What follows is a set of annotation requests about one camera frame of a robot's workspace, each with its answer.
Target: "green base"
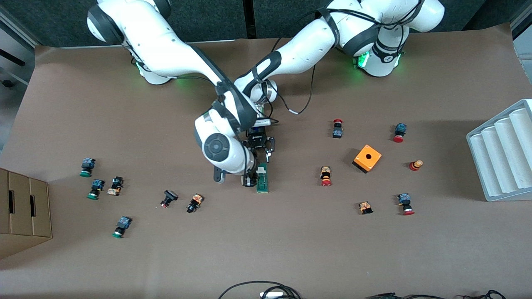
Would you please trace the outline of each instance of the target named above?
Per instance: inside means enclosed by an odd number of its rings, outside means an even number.
[[[257,193],[268,193],[268,167],[267,163],[260,163],[257,168]]]

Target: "black bar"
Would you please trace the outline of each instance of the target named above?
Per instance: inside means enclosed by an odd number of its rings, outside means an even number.
[[[242,0],[244,5],[244,19],[246,22],[246,31],[248,39],[257,38],[257,30],[255,27],[255,12],[253,10],[253,0]]]
[[[8,52],[0,49],[0,56],[3,56],[5,57],[6,59],[12,61],[13,63],[16,63],[18,65],[20,65],[21,67],[25,66],[26,65],[26,62],[16,58],[15,56],[9,54]]]

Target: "speckled dark wall panel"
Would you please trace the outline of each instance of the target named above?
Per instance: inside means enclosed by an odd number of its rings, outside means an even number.
[[[171,0],[169,23],[184,41],[245,38],[242,0]],[[0,0],[41,43],[53,47],[103,45],[87,29],[96,0]]]
[[[465,29],[485,29],[510,22],[529,0],[486,0]]]
[[[445,6],[446,13],[443,21],[433,31],[462,30],[484,3],[484,0],[440,1]],[[284,29],[305,13],[316,9],[319,3],[320,0],[254,0],[257,37],[294,36],[313,20],[313,16],[306,17],[298,25],[289,29],[288,34],[284,34]]]

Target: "orange box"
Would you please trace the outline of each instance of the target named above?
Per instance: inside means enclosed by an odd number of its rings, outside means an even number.
[[[353,165],[362,170],[362,172],[368,173],[373,167],[375,167],[375,164],[377,164],[380,157],[382,157],[382,155],[379,152],[366,144],[353,160]]]

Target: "brown table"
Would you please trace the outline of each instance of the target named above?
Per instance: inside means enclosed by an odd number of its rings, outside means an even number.
[[[201,44],[236,78],[273,40]],[[276,280],[307,298],[364,298],[383,292],[448,298],[495,288],[530,298],[532,202],[487,203],[466,133],[532,95],[508,25],[483,31],[412,35],[386,78],[355,70],[330,51],[316,69],[314,97],[302,115],[280,101],[269,129],[277,151],[270,193],[256,194],[212,166],[193,121],[215,98],[198,80],[151,86],[120,48],[37,49],[37,67],[0,167],[50,185],[54,238],[0,261],[3,298],[216,298],[232,284]],[[310,72],[278,76],[299,110]],[[331,138],[332,120],[344,137]],[[404,122],[403,144],[391,141]],[[351,165],[365,144],[383,158],[368,174]],[[120,197],[85,198],[92,179],[81,160],[97,159],[93,178],[123,176]],[[422,159],[419,172],[408,162]],[[332,187],[319,169],[332,168]],[[180,199],[167,210],[165,189]],[[185,207],[194,193],[205,202]],[[401,215],[408,192],[416,214]],[[374,213],[360,215],[370,201]],[[111,233],[133,218],[122,240]],[[267,286],[228,298],[256,298]]]

